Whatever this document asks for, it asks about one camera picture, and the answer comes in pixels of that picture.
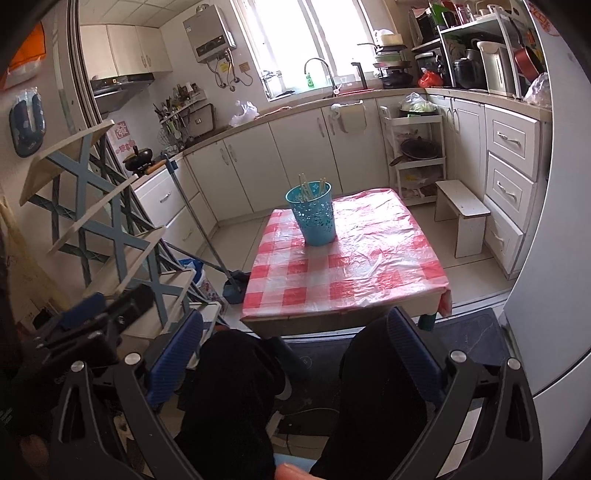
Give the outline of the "white lower kitchen cabinets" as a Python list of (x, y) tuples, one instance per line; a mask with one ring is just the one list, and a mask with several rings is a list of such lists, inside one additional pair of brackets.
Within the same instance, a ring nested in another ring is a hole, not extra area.
[[(345, 133), (330, 108), (308, 110), (243, 130), (180, 157), (176, 176), (206, 233), (224, 220), (283, 207), (298, 175), (322, 177), (335, 195), (390, 186), (379, 108), (363, 100), (366, 128)], [(137, 188), (165, 240), (194, 254), (205, 241), (167, 170)]]

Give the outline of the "white kitchen storage rack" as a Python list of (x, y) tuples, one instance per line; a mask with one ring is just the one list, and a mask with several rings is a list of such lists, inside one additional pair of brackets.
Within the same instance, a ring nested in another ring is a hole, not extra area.
[(439, 110), (406, 111), (379, 106), (390, 186), (407, 206), (433, 203), (447, 179), (444, 120)]

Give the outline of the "blue plastic bag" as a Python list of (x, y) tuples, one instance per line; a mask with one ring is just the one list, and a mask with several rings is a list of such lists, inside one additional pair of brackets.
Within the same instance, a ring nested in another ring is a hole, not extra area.
[(225, 299), (217, 293), (211, 281), (208, 280), (204, 270), (204, 261), (198, 258), (183, 258), (178, 263), (185, 269), (192, 269), (195, 272), (193, 283), (202, 297), (221, 304), (222, 309), (228, 306)]

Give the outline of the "white refrigerator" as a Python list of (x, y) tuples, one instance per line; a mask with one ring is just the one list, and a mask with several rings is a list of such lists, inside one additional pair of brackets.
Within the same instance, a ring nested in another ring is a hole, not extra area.
[(590, 6), (527, 4), (549, 71), (553, 140), (540, 221), (504, 307), (538, 416), (542, 476), (590, 424)]

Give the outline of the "black wok on stove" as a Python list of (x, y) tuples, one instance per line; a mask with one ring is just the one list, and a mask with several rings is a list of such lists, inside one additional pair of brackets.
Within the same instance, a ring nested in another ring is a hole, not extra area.
[(132, 153), (123, 160), (123, 165), (127, 171), (142, 176), (153, 164), (152, 156), (153, 153), (151, 149), (138, 149), (134, 146)]

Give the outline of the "blue oven mitt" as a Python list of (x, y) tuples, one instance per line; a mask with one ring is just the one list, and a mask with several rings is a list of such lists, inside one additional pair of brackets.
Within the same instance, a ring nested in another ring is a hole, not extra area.
[(42, 98), (36, 87), (22, 90), (9, 112), (11, 138), (16, 154), (26, 158), (43, 144), (46, 121)]

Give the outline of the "range hood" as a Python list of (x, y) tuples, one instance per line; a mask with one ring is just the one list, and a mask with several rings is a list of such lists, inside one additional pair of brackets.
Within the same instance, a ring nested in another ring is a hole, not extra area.
[(154, 80), (153, 74), (141, 73), (92, 79), (90, 85), (100, 114), (107, 116), (122, 108), (131, 98), (145, 90)]

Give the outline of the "red white checkered tablecloth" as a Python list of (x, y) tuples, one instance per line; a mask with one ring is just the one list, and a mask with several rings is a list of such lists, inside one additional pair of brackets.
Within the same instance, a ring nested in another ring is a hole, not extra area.
[(389, 188), (332, 202), (337, 237), (308, 246), (294, 214), (264, 229), (242, 304), (246, 321), (403, 305), (413, 316), (452, 312), (450, 282), (419, 223)]

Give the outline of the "teal perforated plastic basket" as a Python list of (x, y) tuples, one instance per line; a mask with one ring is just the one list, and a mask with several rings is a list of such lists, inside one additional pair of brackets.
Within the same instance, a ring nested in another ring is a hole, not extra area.
[(324, 246), (335, 240), (335, 214), (332, 207), (332, 184), (327, 181), (325, 194), (318, 196), (318, 181), (308, 181), (315, 199), (305, 202), (301, 198), (300, 185), (286, 194), (288, 206), (294, 214), (297, 226), (309, 246)]

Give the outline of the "white wooden step stool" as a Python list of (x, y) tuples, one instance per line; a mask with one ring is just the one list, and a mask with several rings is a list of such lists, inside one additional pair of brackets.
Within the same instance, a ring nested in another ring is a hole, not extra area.
[(438, 181), (436, 186), (435, 221), (458, 221), (455, 257), (479, 255), (491, 211), (460, 180)]

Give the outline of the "chrome sink faucet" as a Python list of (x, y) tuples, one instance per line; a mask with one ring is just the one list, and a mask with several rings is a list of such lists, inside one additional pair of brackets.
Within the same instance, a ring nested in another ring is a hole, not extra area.
[(338, 97), (339, 93), (341, 93), (341, 88), (335, 83), (335, 77), (334, 75), (332, 75), (332, 70), (329, 66), (329, 63), (321, 57), (311, 57), (304, 63), (304, 77), (307, 81), (308, 89), (318, 89), (318, 84), (315, 83), (315, 80), (312, 77), (311, 72), (308, 70), (308, 67), (311, 65), (311, 62), (318, 62), (322, 65), (322, 75), (324, 75), (325, 86), (331, 88), (332, 97)]

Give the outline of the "white electric kettle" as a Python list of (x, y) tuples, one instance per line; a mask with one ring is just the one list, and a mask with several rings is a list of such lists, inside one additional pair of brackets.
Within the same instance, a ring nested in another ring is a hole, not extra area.
[(515, 96), (515, 83), (507, 48), (501, 43), (478, 41), (488, 91), (506, 97)]

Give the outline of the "metal countertop shelf rack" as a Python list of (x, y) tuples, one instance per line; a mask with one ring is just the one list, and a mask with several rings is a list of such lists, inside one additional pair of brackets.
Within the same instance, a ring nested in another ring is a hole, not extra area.
[(439, 25), (433, 10), (409, 14), (418, 66), (440, 75), (443, 85), (521, 99), (532, 83), (517, 54), (539, 52), (537, 34), (527, 15), (491, 5), (465, 24)]

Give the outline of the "white upper wall cabinets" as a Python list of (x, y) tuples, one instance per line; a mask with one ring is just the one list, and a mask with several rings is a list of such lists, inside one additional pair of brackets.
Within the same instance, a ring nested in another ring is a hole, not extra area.
[(83, 25), (80, 37), (90, 79), (172, 71), (162, 34), (157, 28)]

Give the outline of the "wall water heater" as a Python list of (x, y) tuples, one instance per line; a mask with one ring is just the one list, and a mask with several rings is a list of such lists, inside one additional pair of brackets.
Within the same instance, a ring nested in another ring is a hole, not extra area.
[(197, 10), (183, 21), (183, 27), (198, 63), (221, 59), (226, 51), (236, 48), (224, 15), (216, 5)]

